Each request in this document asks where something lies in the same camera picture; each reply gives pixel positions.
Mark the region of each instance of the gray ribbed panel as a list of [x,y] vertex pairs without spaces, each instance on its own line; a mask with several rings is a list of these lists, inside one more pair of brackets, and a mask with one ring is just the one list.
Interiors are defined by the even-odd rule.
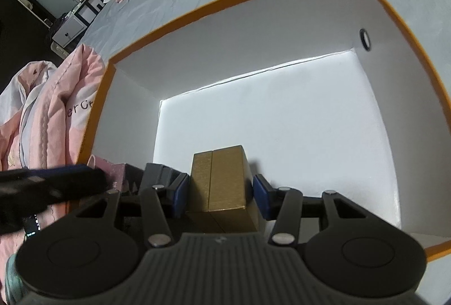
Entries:
[[424,305],[411,292],[380,301],[342,295],[319,282],[292,249],[260,234],[184,234],[146,253],[135,273],[111,291],[82,300],[32,294],[23,305]]

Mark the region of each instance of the orange edge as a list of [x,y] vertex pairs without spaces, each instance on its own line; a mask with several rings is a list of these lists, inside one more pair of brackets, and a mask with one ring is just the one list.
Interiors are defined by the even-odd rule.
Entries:
[[[91,113],[89,115],[89,119],[83,136],[83,141],[80,146],[80,153],[78,155],[77,163],[87,163],[87,160],[91,155],[92,146],[94,144],[94,137],[99,124],[103,105],[105,104],[107,93],[110,88],[111,82],[113,81],[114,73],[116,71],[116,67],[114,66],[116,63],[120,62],[133,52],[145,47],[146,45],[156,41],[157,39],[163,37],[166,34],[169,34],[177,29],[180,29],[181,27],[191,24],[203,17],[217,13],[226,8],[242,4],[243,2],[247,1],[250,0],[215,0],[213,2],[210,2],[153,30],[152,32],[146,34],[142,38],[138,39],[134,43],[130,44],[128,47],[124,48],[123,50],[112,56],[109,60],[107,69],[105,70],[105,74],[100,83],[99,89],[96,94],[96,98],[94,100],[94,104],[91,109]],[[441,81],[438,75],[437,70],[432,64],[432,61],[430,60],[429,56],[421,46],[416,36],[412,33],[412,31],[409,29],[404,20],[398,15],[398,13],[396,13],[396,11],[389,4],[389,2],[387,0],[378,0],[378,1],[384,7],[385,11],[388,13],[393,22],[397,25],[398,29],[401,31],[404,38],[410,44],[416,56],[422,63],[426,73],[429,76],[431,84],[433,85],[434,90],[439,98],[439,101],[443,109],[443,113],[445,114],[451,132],[451,100],[448,96],[448,93],[446,92],[443,82]],[[439,259],[451,253],[451,241],[447,241],[445,243],[426,248],[425,252],[428,262],[435,259]]]

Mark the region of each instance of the gold box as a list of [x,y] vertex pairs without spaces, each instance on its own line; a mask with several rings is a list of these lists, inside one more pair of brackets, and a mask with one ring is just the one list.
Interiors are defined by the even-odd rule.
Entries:
[[242,146],[194,155],[187,215],[207,233],[258,231],[252,174]]

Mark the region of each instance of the black ring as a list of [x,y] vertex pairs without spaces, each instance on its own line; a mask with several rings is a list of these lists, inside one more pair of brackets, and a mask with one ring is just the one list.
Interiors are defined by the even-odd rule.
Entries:
[[365,50],[367,52],[369,52],[371,50],[371,40],[369,40],[369,35],[368,35],[367,31],[365,29],[360,29],[359,33],[360,33],[360,41],[362,42],[362,45],[364,46]]

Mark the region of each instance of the white drawer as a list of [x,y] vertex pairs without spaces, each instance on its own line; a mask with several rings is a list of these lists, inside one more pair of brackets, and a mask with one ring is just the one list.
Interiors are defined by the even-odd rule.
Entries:
[[53,36],[53,40],[64,48],[85,28],[86,26],[80,20],[75,16],[71,16],[63,25],[61,25]]

